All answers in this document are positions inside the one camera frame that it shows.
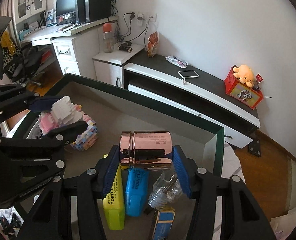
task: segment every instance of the rose gold canister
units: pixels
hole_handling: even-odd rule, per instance
[[[171,135],[168,131],[122,132],[120,152],[122,169],[168,170],[173,159]]]

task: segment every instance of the yellow clothing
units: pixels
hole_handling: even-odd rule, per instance
[[[4,31],[1,36],[1,47],[8,48],[9,53],[13,56],[16,53],[16,48],[10,38],[10,35],[7,31]]]

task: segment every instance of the computer monitor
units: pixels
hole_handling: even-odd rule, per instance
[[[75,0],[57,0],[56,17],[75,12]]]

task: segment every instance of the red box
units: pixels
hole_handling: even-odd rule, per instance
[[[264,96],[261,91],[255,91],[246,84],[239,82],[237,78],[233,76],[233,70],[230,69],[228,76],[225,79],[226,94],[238,99],[251,109],[255,109]]]

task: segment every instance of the wooden floor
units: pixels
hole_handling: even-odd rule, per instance
[[[30,91],[35,91],[43,96],[60,78],[62,72],[56,61],[46,68],[46,73],[41,80],[43,88],[29,85]],[[22,112],[8,120],[11,129],[26,112]],[[258,134],[261,142],[262,157],[258,158],[247,151],[247,147],[236,149],[235,153],[240,160],[246,184],[265,215],[270,221],[273,217],[285,214],[288,194],[288,161],[290,160],[271,141]]]

